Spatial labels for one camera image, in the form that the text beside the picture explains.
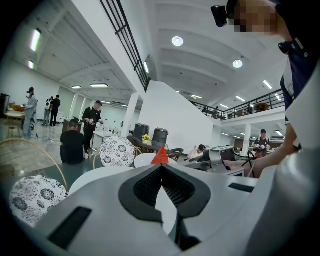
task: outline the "black metal railing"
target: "black metal railing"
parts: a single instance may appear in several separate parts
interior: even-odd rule
[[[119,37],[122,46],[132,63],[133,70],[139,77],[144,91],[147,91],[151,79],[147,76],[147,72],[145,71],[121,1],[100,0],[100,2],[112,23],[115,34]]]
[[[200,111],[202,111],[207,117],[229,120],[233,118],[243,117],[267,110],[276,109],[285,105],[284,94],[282,89],[276,90],[267,95],[250,100],[239,106],[229,108],[228,110],[221,111],[219,109],[200,104],[194,101],[190,101]]]

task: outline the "fluorescent light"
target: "fluorescent light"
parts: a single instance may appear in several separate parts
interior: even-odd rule
[[[97,83],[97,84],[90,84],[91,87],[93,88],[105,88],[108,87],[106,83]]]
[[[202,99],[202,97],[197,96],[197,95],[191,95],[191,97],[198,98],[198,99]]]
[[[242,101],[242,102],[245,102],[245,100],[244,100],[243,98],[239,97],[239,96],[236,96],[236,98],[237,98],[238,100]]]
[[[145,62],[145,63],[143,63],[143,65],[144,65],[145,72],[147,72],[149,74],[149,69],[148,69],[147,63]]]
[[[264,83],[266,86],[268,86],[268,88],[269,88],[270,90],[273,89],[272,86],[270,85],[270,83],[268,83],[266,80],[264,80],[263,83]]]
[[[35,64],[34,64],[34,62],[33,61],[31,61],[31,60],[29,60],[29,62],[28,62],[28,66],[29,66],[29,68],[30,69],[34,69],[34,67],[35,67]]]
[[[243,66],[243,62],[242,62],[240,59],[236,59],[236,60],[233,62],[233,66],[234,66],[236,69],[240,69],[240,68]]]
[[[276,130],[275,131],[279,136],[283,136],[283,134],[279,131],[279,130]]]
[[[33,31],[32,42],[30,46],[31,50],[34,52],[37,50],[37,45],[38,45],[40,36],[41,36],[41,31],[39,29],[35,29]]]
[[[280,97],[279,97],[279,95],[277,93],[275,94],[275,96],[278,99],[278,101],[281,101],[281,99],[280,99]]]
[[[175,36],[172,38],[172,43],[174,46],[180,47],[184,44],[184,40],[180,36]]]

